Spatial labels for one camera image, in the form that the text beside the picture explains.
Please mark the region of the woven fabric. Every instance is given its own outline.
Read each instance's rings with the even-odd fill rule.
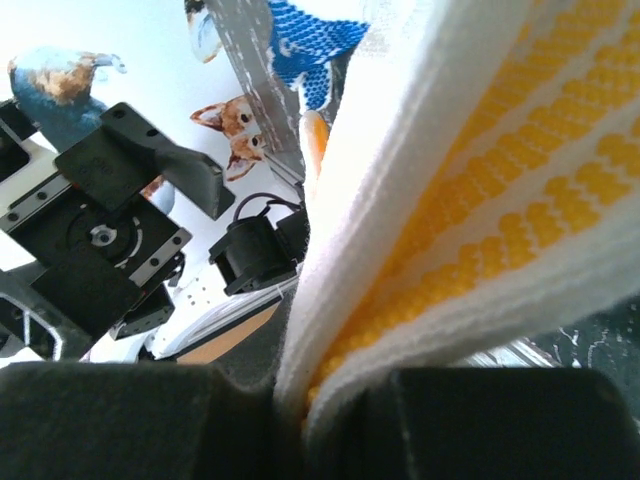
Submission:
[[[309,448],[394,367],[640,291],[639,94],[640,1],[381,2],[314,185],[276,384]]]
[[[331,60],[355,47],[369,27],[360,0],[313,3],[268,2],[273,15],[269,67],[298,91],[301,112],[322,110],[331,101]]]

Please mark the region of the black bracket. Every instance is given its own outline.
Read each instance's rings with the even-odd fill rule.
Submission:
[[[79,359],[93,344],[92,339],[69,317],[17,275],[0,270],[0,315],[3,326],[22,337],[24,323],[34,324],[37,331],[47,331],[53,339],[48,358],[53,360]]]
[[[13,100],[0,103],[0,182],[29,163],[30,155],[20,144],[36,131]]]
[[[277,222],[277,229],[264,215],[244,218],[209,249],[209,263],[220,270],[227,295],[262,290],[295,277],[308,238],[304,208]]]
[[[126,103],[101,116],[102,125],[61,154],[58,170],[105,210],[114,212],[162,175],[217,220],[235,201],[220,165],[179,147]]]
[[[112,330],[111,336],[119,340],[159,327],[169,320],[174,311],[169,292],[164,285],[160,285],[138,308],[124,316],[122,323]]]

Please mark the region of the gray panel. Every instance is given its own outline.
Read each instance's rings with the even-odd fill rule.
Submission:
[[[272,17],[265,0],[205,0],[236,76],[265,135],[270,160],[304,175],[298,141],[298,96],[268,70]],[[346,57],[335,62],[334,95],[324,112],[331,125],[344,84]]]

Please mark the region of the black cable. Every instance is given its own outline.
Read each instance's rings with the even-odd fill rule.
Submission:
[[[280,205],[284,205],[285,207],[288,207],[291,209],[291,211],[293,212],[297,212],[298,210],[300,210],[302,207],[300,205],[298,205],[297,203],[293,203],[293,202],[288,202],[287,200],[285,200],[282,197],[279,197],[277,195],[274,195],[273,193],[267,193],[267,192],[258,192],[258,193],[254,193],[252,195],[249,195],[248,197],[246,197],[244,200],[242,200],[239,204],[238,207],[236,208],[235,213],[233,214],[233,221],[237,222],[238,219],[240,218],[240,213],[242,212],[242,209],[245,207],[245,205],[247,203],[249,203],[251,200],[254,200],[256,198],[270,198],[271,200],[273,200],[273,203],[278,203]]]

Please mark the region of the dog ear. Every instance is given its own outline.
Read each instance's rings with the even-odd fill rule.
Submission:
[[[227,165],[227,181],[233,182],[244,177],[255,165],[254,160],[242,158],[232,153]]]
[[[225,105],[226,103],[209,105],[208,107],[193,112],[190,118],[200,125],[222,132],[222,112],[224,111]]]

